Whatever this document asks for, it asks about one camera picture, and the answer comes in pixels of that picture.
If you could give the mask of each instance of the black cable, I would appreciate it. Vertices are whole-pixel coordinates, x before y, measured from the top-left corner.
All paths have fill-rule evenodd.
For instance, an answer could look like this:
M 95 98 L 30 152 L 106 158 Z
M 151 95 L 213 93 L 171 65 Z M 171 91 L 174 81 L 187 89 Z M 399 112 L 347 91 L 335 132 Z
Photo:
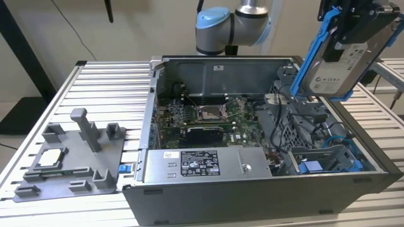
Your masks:
M 394 100 L 391 101 L 390 110 L 393 109 L 393 106 L 395 105 L 395 101 L 397 101 L 397 99 L 394 99 Z
M 277 107 L 277 116 L 275 116 L 275 121 L 274 121 L 274 127 L 273 127 L 273 129 L 271 129 L 270 136 L 269 136 L 269 142 L 270 142 L 270 145 L 274 147 L 274 149 L 275 149 L 277 152 L 282 152 L 282 153 L 286 154 L 286 151 L 285 151 L 279 146 L 277 146 L 277 145 L 274 144 L 274 142 L 273 142 L 274 132 L 275 132 L 275 129 L 277 129 L 277 127 L 278 127 L 278 123 L 279 123 L 279 119 L 281 119 L 281 115 L 282 115 L 282 101 L 281 101 L 281 99 L 279 99 L 278 94 L 279 94 L 279 90 L 281 90 L 282 87 L 285 87 L 285 86 L 289 86 L 289 84 L 285 84 L 285 85 L 279 86 L 279 88 L 277 89 L 277 102 L 278 102 L 278 104 L 277 104 L 277 106 L 278 106 L 278 107 Z
M 378 81 L 379 81 L 379 79 L 381 79 L 381 76 L 378 76 L 378 78 L 377 78 L 377 81 L 375 81 L 375 84 L 374 84 L 374 88 L 373 88 L 373 94 L 375 93 L 375 89 L 377 89 L 377 85 L 378 85 Z
M 7 145 L 5 145 L 5 144 L 2 144 L 2 143 L 0 143 L 0 146 L 3 146 L 3 147 L 6 147 L 6 148 L 9 148 L 9 149 L 17 150 L 17 148 L 14 148 L 14 147 L 11 147 L 11 146 L 7 146 Z
M 199 11 L 202 10 L 202 2 L 203 2 L 203 0 L 199 0 L 197 3 L 195 13 L 199 13 Z
M 55 5 L 55 3 L 54 3 L 54 1 L 53 1 L 53 0 L 50 0 L 50 2 L 53 3 L 53 5 L 54 5 L 54 7 L 55 7 L 55 9 L 57 9 L 58 13 L 61 14 L 61 16 L 62 16 L 62 18 L 63 18 L 65 22 L 67 22 L 67 24 L 69 24 L 70 28 L 73 29 L 73 31 L 74 31 L 74 33 L 75 33 L 75 35 L 77 35 L 78 39 L 79 39 L 81 45 L 83 46 L 83 48 L 87 50 L 87 52 L 90 53 L 91 57 L 93 57 L 93 58 L 94 58 L 94 60 L 97 61 L 97 59 L 95 59 L 95 57 L 94 57 L 93 53 L 90 52 L 90 50 L 89 50 L 89 49 L 87 49 L 87 47 L 85 46 L 85 44 L 83 44 L 83 42 L 82 42 L 82 39 L 81 39 L 81 37 L 79 37 L 79 35 L 78 35 L 78 33 L 77 33 L 77 31 L 75 31 L 75 29 L 74 29 L 73 25 L 70 24 L 69 20 L 65 18 L 63 14 L 62 14 L 62 12 L 61 12 L 61 10 L 59 10 L 59 8 L 58 8 L 58 6 Z

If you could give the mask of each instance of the blue latch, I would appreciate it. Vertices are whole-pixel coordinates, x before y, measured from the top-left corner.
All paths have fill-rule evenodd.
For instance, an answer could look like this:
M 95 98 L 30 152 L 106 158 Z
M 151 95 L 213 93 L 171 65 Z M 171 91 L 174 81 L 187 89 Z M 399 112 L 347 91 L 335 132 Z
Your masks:
M 118 166 L 119 174 L 129 174 L 130 172 L 131 172 L 131 165 L 119 165 Z

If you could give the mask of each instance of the robotic arm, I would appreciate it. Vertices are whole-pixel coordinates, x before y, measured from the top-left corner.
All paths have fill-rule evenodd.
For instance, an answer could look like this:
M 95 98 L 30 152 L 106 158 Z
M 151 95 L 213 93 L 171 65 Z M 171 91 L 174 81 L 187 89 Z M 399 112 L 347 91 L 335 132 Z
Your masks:
M 321 0 L 317 36 L 291 84 L 294 96 L 345 101 L 402 30 L 399 8 L 386 0 Z

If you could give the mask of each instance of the black stand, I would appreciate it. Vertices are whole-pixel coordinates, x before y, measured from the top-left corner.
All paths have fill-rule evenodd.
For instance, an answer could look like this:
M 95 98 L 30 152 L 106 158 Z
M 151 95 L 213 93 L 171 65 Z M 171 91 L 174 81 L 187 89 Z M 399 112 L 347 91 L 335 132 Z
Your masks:
M 23 97 L 0 122 L 0 134 L 25 135 L 31 129 L 55 90 L 22 35 L 3 0 L 0 0 L 0 33 L 42 97 Z

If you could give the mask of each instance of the floor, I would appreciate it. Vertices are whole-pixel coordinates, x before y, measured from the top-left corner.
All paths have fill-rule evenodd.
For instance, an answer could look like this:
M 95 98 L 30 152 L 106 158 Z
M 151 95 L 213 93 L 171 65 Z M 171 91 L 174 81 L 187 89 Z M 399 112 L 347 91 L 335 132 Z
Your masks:
M 9 110 L 13 108 L 17 102 L 5 102 L 0 103 L 0 121 L 7 114 Z M 0 135 L 0 143 L 3 145 L 7 145 L 10 147 L 18 148 L 22 141 L 25 139 L 25 136 L 7 136 L 7 135 Z M 7 161 L 10 160 L 15 150 L 0 146 L 0 172 L 5 168 Z

